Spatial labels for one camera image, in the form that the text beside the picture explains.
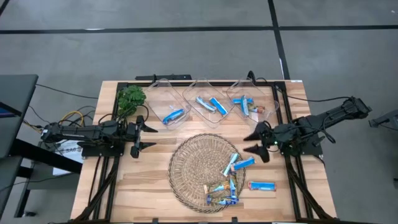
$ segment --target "clear plastic container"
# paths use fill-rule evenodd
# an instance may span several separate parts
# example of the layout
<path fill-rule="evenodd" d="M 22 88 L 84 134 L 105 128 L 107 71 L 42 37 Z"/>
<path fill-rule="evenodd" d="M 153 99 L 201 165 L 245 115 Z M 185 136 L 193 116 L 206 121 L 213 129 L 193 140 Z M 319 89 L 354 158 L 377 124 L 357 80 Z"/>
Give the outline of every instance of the clear plastic container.
<path fill-rule="evenodd" d="M 249 116 L 246 116 L 241 108 L 240 103 L 236 103 L 234 111 L 250 126 L 255 127 L 258 122 L 266 121 L 279 108 L 279 103 L 272 97 L 266 96 L 260 89 L 258 89 L 251 80 L 242 79 L 234 83 L 226 91 L 226 94 L 233 102 L 233 100 L 241 99 L 246 96 L 247 99 L 253 99 L 253 104 L 258 107 L 264 107 L 263 111 L 257 109 L 257 112 L 249 111 Z"/>
<path fill-rule="evenodd" d="M 211 128 L 217 128 L 220 123 L 232 112 L 234 105 L 227 96 L 217 91 L 207 79 L 201 78 L 194 81 L 182 93 L 184 99 L 197 112 L 198 116 Z M 212 113 L 201 104 L 197 103 L 197 97 L 200 96 L 203 101 L 210 103 L 210 98 L 214 97 L 227 111 L 226 115 L 222 115 L 219 111 Z"/>
<path fill-rule="evenodd" d="M 183 115 L 164 124 L 168 130 L 174 130 L 189 117 L 191 106 L 175 91 L 167 79 L 156 81 L 144 93 L 147 97 L 145 102 L 162 123 L 169 114 L 184 109 Z"/>

